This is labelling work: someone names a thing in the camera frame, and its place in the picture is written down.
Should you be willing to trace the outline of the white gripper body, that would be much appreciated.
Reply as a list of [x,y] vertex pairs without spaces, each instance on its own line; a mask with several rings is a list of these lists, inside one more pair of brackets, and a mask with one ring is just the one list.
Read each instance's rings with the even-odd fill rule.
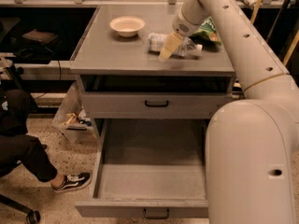
[[191,36],[209,16],[199,0],[186,0],[172,22],[173,30],[182,36]]

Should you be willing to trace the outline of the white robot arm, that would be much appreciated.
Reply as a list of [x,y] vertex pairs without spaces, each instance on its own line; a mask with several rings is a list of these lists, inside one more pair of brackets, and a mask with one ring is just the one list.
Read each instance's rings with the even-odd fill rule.
[[187,0],[160,60],[211,17],[244,92],[206,130],[210,224],[296,224],[292,153],[299,148],[299,89],[235,0]]

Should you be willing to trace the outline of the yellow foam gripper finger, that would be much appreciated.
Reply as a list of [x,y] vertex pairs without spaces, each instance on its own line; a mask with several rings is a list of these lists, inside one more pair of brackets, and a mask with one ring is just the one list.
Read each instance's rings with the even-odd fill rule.
[[167,37],[164,46],[160,51],[160,55],[158,57],[159,61],[165,62],[166,60],[168,60],[171,57],[171,55],[176,51],[176,49],[181,45],[182,41],[182,35],[176,32],[171,33]]

